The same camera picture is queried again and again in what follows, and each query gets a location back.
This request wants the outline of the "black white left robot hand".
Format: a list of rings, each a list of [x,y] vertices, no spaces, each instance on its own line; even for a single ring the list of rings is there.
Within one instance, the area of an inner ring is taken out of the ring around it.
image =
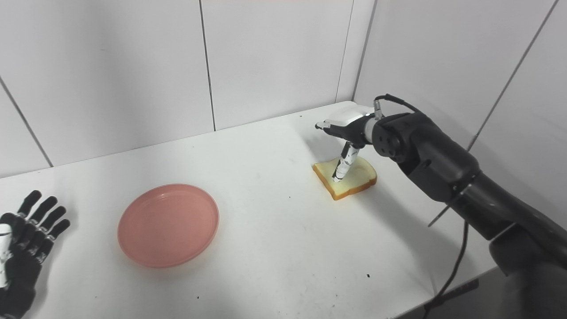
[[[2,214],[0,220],[1,283],[0,315],[20,319],[36,297],[36,283],[43,263],[55,240],[70,226],[64,206],[49,196],[35,209],[41,192],[33,190],[16,212]]]

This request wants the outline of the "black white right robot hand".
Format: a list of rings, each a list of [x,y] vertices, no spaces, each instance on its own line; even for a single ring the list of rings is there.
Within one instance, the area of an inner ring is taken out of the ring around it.
[[[328,119],[316,123],[316,129],[346,142],[332,174],[334,182],[338,183],[346,177],[360,150],[371,144],[370,137],[367,137],[367,123],[375,119],[375,113],[371,109],[364,106],[349,106],[336,111]]]

